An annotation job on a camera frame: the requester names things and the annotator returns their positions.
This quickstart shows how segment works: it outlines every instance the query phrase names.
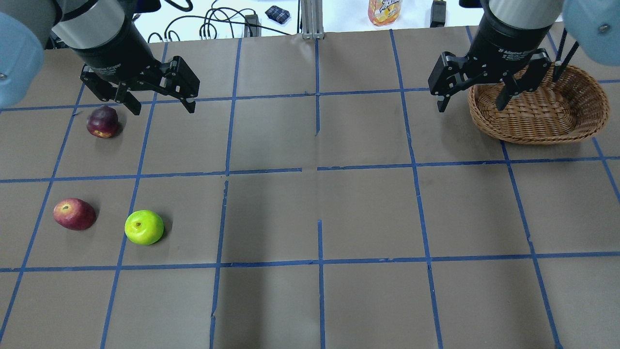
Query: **wicker basket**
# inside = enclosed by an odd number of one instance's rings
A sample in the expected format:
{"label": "wicker basket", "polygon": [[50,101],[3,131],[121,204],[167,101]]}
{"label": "wicker basket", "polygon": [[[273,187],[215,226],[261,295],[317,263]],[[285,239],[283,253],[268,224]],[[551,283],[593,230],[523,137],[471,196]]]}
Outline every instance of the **wicker basket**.
{"label": "wicker basket", "polygon": [[503,84],[469,88],[474,124],[491,137],[520,144],[581,142],[602,130],[609,119],[609,101],[598,82],[572,65],[556,83],[552,72],[549,69],[538,90],[513,98],[503,111],[495,107]]}

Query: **metal bracket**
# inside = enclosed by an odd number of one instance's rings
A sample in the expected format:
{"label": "metal bracket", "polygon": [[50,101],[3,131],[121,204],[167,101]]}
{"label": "metal bracket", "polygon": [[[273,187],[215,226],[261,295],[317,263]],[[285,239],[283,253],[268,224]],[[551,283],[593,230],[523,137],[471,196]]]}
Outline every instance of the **metal bracket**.
{"label": "metal bracket", "polygon": [[324,39],[323,0],[301,0],[301,37]]}

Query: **brown woven basket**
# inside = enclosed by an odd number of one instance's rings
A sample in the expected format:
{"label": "brown woven basket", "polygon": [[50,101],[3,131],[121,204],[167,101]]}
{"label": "brown woven basket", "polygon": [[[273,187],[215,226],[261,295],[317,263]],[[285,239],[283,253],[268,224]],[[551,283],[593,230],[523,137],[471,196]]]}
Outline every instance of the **brown woven basket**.
{"label": "brown woven basket", "polygon": [[602,130],[609,119],[609,101],[598,82],[572,65],[556,83],[552,72],[549,69],[536,91],[513,98],[503,111],[495,107],[503,83],[469,88],[474,124],[491,137],[520,144],[581,142]]}

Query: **logo on snack bag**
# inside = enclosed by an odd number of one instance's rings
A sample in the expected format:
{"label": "logo on snack bag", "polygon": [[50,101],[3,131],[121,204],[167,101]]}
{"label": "logo on snack bag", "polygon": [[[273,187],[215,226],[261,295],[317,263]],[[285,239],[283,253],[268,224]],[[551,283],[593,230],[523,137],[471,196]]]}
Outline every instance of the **logo on snack bag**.
{"label": "logo on snack bag", "polygon": [[383,5],[381,5],[381,8],[379,9],[379,12],[383,12],[385,9],[388,8],[388,6],[396,4],[396,3],[400,2],[400,1],[401,0],[383,0],[383,1],[381,1]]}

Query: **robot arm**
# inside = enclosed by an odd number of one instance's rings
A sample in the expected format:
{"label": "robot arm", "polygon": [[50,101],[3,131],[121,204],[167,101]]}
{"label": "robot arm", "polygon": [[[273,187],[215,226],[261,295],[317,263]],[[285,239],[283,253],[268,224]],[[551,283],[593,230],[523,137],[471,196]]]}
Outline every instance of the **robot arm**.
{"label": "robot arm", "polygon": [[[484,16],[467,54],[443,52],[428,78],[440,112],[452,95],[475,84],[504,82],[495,102],[498,110],[513,96],[537,89],[551,67],[547,51],[538,47],[562,5],[566,28],[584,51],[600,63],[620,65],[617,0],[482,0],[481,4]],[[515,79],[514,74],[526,66],[525,74]]]}
{"label": "robot arm", "polygon": [[[18,46],[19,55],[0,50],[0,72],[5,76],[0,81],[0,107],[23,98],[42,65],[41,46],[51,29],[84,60],[80,78],[101,101],[122,103],[137,115],[141,104],[130,91],[152,90],[180,99],[194,112],[200,81],[179,56],[168,63],[156,60],[132,23],[132,14],[118,0],[0,0],[0,16],[12,19],[28,38],[28,45]],[[25,65],[29,56],[34,57],[32,64]]]}

